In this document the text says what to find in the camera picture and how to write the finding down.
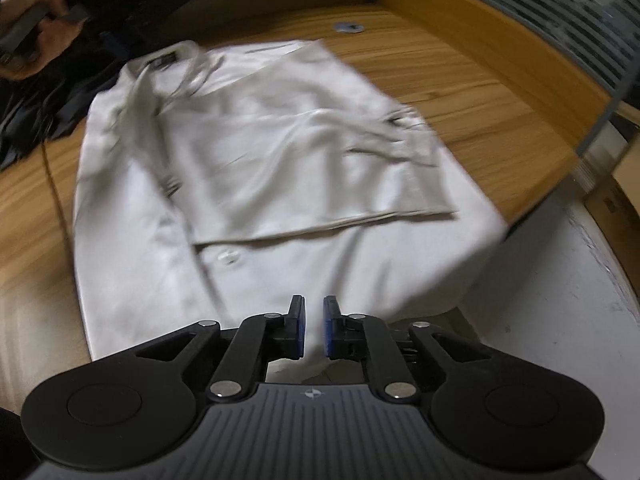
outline hand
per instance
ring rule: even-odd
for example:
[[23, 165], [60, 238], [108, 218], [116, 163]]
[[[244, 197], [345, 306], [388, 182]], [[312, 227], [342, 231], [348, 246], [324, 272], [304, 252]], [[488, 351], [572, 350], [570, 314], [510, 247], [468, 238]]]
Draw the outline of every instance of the hand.
[[27, 10], [41, 2], [49, 5], [57, 19], [45, 18], [38, 25], [40, 33], [37, 45], [40, 56], [18, 72], [11, 72], [0, 66], [0, 76], [21, 80], [38, 73], [62, 54], [82, 31], [82, 23], [72, 25], [59, 19], [69, 12], [65, 0], [0, 0], [0, 27], [11, 25]]

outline wooden table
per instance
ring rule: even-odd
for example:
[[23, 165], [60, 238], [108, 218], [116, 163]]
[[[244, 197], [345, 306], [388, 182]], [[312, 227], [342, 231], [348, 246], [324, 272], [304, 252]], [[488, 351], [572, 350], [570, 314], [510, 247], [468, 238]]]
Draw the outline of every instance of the wooden table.
[[[343, 21], [366, 31], [334, 32]], [[378, 6], [288, 12], [198, 38], [205, 46], [293, 39], [324, 39], [381, 90], [417, 107], [509, 223], [577, 163], [567, 142], [486, 69]], [[46, 148], [68, 225], [83, 133], [81, 124]], [[88, 352], [65, 252], [71, 233], [60, 226], [40, 150], [0, 174], [0, 194], [0, 323], [15, 326], [14, 340], [0, 340], [0, 405], [11, 408]], [[34, 360], [27, 355], [36, 348]], [[2, 391], [7, 382], [19, 386]]]

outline cardboard box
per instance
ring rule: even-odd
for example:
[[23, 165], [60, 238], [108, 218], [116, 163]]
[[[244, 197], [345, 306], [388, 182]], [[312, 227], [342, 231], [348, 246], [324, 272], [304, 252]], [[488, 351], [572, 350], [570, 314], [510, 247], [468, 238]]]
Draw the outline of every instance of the cardboard box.
[[640, 296], [640, 141], [631, 145], [585, 206]]

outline white garment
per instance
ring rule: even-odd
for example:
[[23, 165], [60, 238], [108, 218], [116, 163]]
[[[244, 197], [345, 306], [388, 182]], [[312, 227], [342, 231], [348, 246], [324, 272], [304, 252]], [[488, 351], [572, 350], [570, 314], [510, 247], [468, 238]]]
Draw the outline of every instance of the white garment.
[[[146, 66], [165, 52], [180, 61]], [[459, 211], [427, 217], [452, 211], [441, 173]], [[311, 376], [324, 296], [389, 321], [445, 312], [505, 228], [419, 114], [321, 43], [182, 43], [129, 63], [89, 114], [75, 217], [89, 348], [236, 327], [302, 294], [306, 358], [270, 371]]]

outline logo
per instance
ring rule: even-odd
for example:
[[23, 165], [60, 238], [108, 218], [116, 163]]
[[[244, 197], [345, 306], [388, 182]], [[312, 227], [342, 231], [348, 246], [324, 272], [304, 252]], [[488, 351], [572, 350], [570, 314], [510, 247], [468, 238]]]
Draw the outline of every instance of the logo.
[[324, 393], [322, 393], [320, 390], [316, 390], [315, 388], [311, 388], [310, 390], [302, 393], [305, 397], [308, 397], [311, 400], [317, 399], [318, 397], [324, 395]]

